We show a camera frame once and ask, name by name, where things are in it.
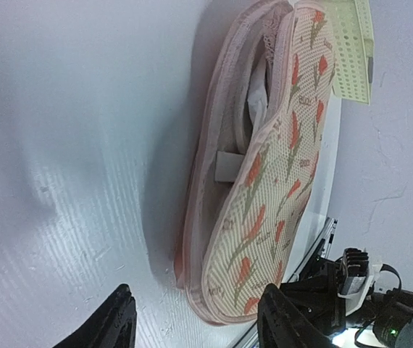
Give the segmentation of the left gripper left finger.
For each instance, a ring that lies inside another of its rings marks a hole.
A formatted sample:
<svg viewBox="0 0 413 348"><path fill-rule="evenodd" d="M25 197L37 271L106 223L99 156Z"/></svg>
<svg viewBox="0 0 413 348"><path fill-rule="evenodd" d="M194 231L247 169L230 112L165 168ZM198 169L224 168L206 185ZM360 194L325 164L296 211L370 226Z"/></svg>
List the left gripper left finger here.
<svg viewBox="0 0 413 348"><path fill-rule="evenodd" d="M76 331L56 348L134 348L136 301L129 285L120 284Z"/></svg>

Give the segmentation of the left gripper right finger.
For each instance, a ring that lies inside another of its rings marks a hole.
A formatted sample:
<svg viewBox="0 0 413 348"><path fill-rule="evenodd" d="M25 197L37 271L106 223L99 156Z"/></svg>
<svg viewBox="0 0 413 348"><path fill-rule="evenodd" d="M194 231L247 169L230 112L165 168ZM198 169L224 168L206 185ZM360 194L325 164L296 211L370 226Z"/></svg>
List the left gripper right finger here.
<svg viewBox="0 0 413 348"><path fill-rule="evenodd" d="M257 332L264 348L329 348L320 333L279 288L268 284L258 303Z"/></svg>

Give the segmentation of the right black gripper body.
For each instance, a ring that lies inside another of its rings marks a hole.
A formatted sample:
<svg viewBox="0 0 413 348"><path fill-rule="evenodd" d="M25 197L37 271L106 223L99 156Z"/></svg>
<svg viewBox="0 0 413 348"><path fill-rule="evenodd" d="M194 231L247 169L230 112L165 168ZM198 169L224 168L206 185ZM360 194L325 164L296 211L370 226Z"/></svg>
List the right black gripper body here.
<svg viewBox="0 0 413 348"><path fill-rule="evenodd" d="M338 296L338 269L339 264L326 260L315 275L280 285L300 313L328 337L346 329L346 300Z"/></svg>

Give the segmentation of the floral mesh laundry bag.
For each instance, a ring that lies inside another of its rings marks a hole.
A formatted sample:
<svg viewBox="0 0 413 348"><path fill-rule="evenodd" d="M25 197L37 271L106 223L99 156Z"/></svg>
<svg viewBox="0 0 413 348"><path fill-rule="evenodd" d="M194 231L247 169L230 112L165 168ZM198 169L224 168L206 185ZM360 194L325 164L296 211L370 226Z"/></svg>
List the floral mesh laundry bag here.
<svg viewBox="0 0 413 348"><path fill-rule="evenodd" d="M292 11L267 63L267 114L253 133L249 81L264 55L264 16L280 5ZM257 1L229 29L209 84L175 263L204 322L255 319L265 286L283 280L315 182L336 63L321 1Z"/></svg>

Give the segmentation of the white satin bra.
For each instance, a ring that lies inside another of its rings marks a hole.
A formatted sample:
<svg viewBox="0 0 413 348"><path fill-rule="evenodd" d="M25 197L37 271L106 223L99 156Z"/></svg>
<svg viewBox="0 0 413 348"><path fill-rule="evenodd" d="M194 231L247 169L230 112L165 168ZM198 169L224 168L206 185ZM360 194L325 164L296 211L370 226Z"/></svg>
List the white satin bra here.
<svg viewBox="0 0 413 348"><path fill-rule="evenodd" d="M262 55L252 71L246 100L253 133L259 130L267 114L266 73L267 60L265 56Z"/></svg>

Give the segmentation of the pink bra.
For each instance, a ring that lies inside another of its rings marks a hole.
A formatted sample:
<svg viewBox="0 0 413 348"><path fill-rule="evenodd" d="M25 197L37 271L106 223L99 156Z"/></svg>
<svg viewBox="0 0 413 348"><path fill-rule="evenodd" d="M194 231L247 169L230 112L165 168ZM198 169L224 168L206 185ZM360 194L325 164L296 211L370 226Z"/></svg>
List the pink bra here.
<svg viewBox="0 0 413 348"><path fill-rule="evenodd" d="M283 19L292 11L292 7L276 6L264 16L263 26L263 41L264 41L264 55L268 65L273 65L275 46L280 25Z"/></svg>

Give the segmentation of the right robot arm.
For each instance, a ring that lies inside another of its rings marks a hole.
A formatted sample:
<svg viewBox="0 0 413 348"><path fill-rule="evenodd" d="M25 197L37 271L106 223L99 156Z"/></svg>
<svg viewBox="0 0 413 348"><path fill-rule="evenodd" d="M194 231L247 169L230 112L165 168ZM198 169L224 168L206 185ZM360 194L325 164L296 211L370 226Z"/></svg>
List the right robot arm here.
<svg viewBox="0 0 413 348"><path fill-rule="evenodd" d="M375 286L381 273L397 275L390 265L371 266L367 254L318 259L318 269L280 290L324 336L334 338L355 328L355 345L369 329L384 347L413 347L413 291L401 285L382 290Z"/></svg>

